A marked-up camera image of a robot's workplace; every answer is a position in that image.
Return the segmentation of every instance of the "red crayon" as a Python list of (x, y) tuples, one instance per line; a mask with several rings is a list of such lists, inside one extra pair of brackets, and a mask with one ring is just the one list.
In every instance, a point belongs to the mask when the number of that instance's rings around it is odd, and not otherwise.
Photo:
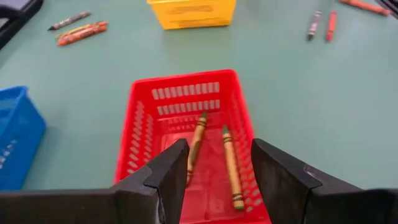
[(89, 37), (89, 36), (92, 36), (95, 34), (99, 34), (100, 32), (104, 32), (104, 31), (106, 31), (106, 25), (103, 25), (103, 26), (94, 25), (89, 28), (83, 29), (79, 32), (76, 32), (74, 34), (70, 34), (70, 35), (67, 35), (66, 37), (62, 37), (58, 41), (58, 46), (64, 46), (67, 44), (71, 44), (71, 43), (74, 43), (81, 39), (84, 39), (86, 37)]
[(375, 12), (375, 13), (378, 13), (383, 16), (388, 16), (391, 13), (390, 10), (383, 9), (382, 7), (379, 7), (379, 6), (373, 6), (372, 4), (368, 4), (366, 2), (361, 2), (361, 1), (357, 1), (357, 0), (340, 0), (340, 2), (349, 4), (354, 7), (358, 7), (360, 9)]
[(337, 21), (337, 12), (335, 10), (332, 10), (329, 16), (328, 30), (326, 32), (327, 41), (331, 41), (333, 39), (333, 35), (335, 34), (335, 29), (336, 29), (336, 21)]

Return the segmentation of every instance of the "red plastic basket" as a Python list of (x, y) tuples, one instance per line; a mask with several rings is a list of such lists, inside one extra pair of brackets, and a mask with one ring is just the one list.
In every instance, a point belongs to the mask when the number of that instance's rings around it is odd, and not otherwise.
[[(138, 170), (176, 140), (191, 141), (199, 115), (207, 127), (181, 223), (271, 223), (251, 164), (253, 130), (238, 76), (233, 70), (139, 80), (132, 84), (115, 182)], [(222, 125), (236, 151), (244, 211), (233, 207), (226, 170)]]

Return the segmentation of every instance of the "plastic basket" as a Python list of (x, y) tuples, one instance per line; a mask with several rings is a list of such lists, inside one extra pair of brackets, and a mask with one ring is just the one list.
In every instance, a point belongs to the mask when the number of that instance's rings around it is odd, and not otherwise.
[(0, 90), (0, 190), (22, 187), (44, 130), (25, 86)]
[[(138, 170), (177, 139), (192, 140), (208, 112), (205, 137), (185, 191), (181, 223), (270, 223), (251, 164), (253, 130), (237, 74), (218, 70), (132, 84), (115, 182)], [(222, 125), (234, 138), (244, 211), (233, 208)]]
[(164, 29), (227, 26), (236, 0), (147, 0)]

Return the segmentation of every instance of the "table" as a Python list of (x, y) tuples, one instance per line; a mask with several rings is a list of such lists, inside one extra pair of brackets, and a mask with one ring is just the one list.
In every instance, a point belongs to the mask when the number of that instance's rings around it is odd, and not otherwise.
[[(69, 28), (108, 31), (57, 47), (47, 28), (86, 9)], [(358, 187), (398, 187), (397, 25), (333, 1), (238, 0), (229, 27), (164, 31), (145, 1), (45, 1), (0, 51), (0, 88), (27, 85), (48, 125), (24, 189), (110, 186), (130, 84), (222, 68), (239, 73), (257, 137)]]

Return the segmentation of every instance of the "crayon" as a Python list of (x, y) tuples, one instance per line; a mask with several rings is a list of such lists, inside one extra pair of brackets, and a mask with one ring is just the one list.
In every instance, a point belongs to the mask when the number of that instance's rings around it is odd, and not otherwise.
[(62, 27), (64, 27), (64, 26), (67, 26), (67, 25), (71, 24), (72, 22), (76, 22), (76, 21), (78, 21), (79, 19), (85, 18), (85, 17), (87, 17), (87, 16), (89, 16), (89, 15), (91, 15), (91, 12), (90, 12), (90, 11), (81, 12), (81, 13), (75, 15), (75, 16), (69, 17), (68, 19), (65, 19), (65, 20), (63, 20), (63, 21), (61, 21), (61, 22), (59, 22), (59, 23), (57, 23), (57, 24), (52, 25), (52, 26), (49, 28), (49, 30), (57, 30), (57, 29), (60, 29), (60, 28), (62, 28)]
[(317, 32), (318, 25), (319, 25), (319, 22), (321, 20), (321, 15), (322, 15), (321, 11), (316, 11), (314, 13), (313, 20), (312, 20), (312, 23), (311, 23), (311, 27), (310, 27), (310, 30), (308, 31), (308, 35), (307, 35), (308, 41), (312, 40), (313, 36)]
[(77, 33), (79, 31), (87, 29), (87, 28), (89, 28), (91, 26), (95, 26), (95, 25), (105, 26), (107, 24), (108, 24), (108, 22), (106, 22), (106, 21), (99, 21), (99, 22), (95, 22), (95, 23), (92, 23), (92, 24), (87, 24), (87, 25), (84, 25), (84, 26), (81, 26), (81, 27), (74, 28), (74, 29), (72, 29), (72, 30), (70, 30), (68, 32), (63, 33), (63, 34), (59, 34), (59, 35), (57, 35), (57, 39), (66, 37), (67, 35), (70, 35), (70, 34)]
[(239, 181), (238, 168), (236, 167), (236, 158), (234, 146), (232, 144), (232, 137), (226, 125), (223, 126), (223, 142), (225, 148), (226, 166), (228, 170), (229, 181), (231, 182), (233, 205), (235, 209), (242, 210), (244, 208), (242, 187)]
[(68, 35), (58, 41), (58, 46), (64, 46), (67, 44), (74, 43), (76, 41), (79, 41), (81, 39), (84, 39), (86, 37), (98, 34), (100, 32), (106, 31), (106, 26), (93, 26), (89, 27), (87, 29), (81, 30), (79, 32), (76, 32), (74, 34)]
[(203, 139), (203, 133), (206, 129), (207, 122), (207, 113), (203, 112), (198, 119), (197, 126), (193, 132), (193, 138), (190, 145), (189, 155), (188, 155), (188, 166), (187, 166), (187, 185), (189, 185), (192, 174), (193, 174), (193, 166), (195, 165), (198, 152), (201, 147), (201, 142)]
[(340, 0), (340, 2), (349, 4), (350, 6), (358, 7), (360, 9), (375, 12), (375, 13), (383, 15), (383, 16), (388, 16), (389, 14), (391, 14), (390, 10), (384, 9), (379, 6), (374, 6), (374, 5), (366, 3), (366, 2), (361, 2), (361, 1), (357, 1), (357, 0)]
[(335, 10), (332, 10), (329, 16), (328, 30), (326, 31), (326, 41), (331, 41), (333, 39), (336, 29), (336, 21), (337, 21), (337, 12)]

